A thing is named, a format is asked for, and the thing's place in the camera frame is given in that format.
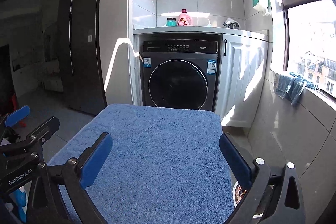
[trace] washing machine door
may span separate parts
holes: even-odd
[[[157,66],[148,85],[157,107],[199,110],[208,95],[204,74],[184,60],[169,60]]]

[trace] blue terry cloth surface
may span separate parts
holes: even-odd
[[[209,111],[109,105],[49,162],[64,164],[102,132],[113,148],[89,196],[108,223],[223,223],[234,209],[219,149],[220,117]],[[79,223],[64,186],[61,193]]]
[[[274,93],[278,94],[281,98],[291,101],[292,106],[298,103],[305,86],[314,90],[319,89],[318,85],[308,81],[302,75],[297,75],[293,72],[275,74]]]

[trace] washing machine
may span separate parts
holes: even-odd
[[[144,41],[143,104],[213,111],[217,48],[217,41]]]

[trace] red object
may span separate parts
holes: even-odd
[[[16,111],[17,109],[19,109],[19,103],[17,101],[15,93],[12,96],[12,103],[13,103],[13,106],[14,106],[14,111]],[[20,125],[20,127],[26,127],[27,126],[27,124],[23,120],[19,121],[19,125]]]

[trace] table covered with blue towel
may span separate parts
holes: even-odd
[[[79,157],[102,132],[113,148],[86,188],[108,223],[223,223],[234,209],[220,117],[209,111],[109,105],[49,162]],[[75,223],[80,220],[64,186]]]

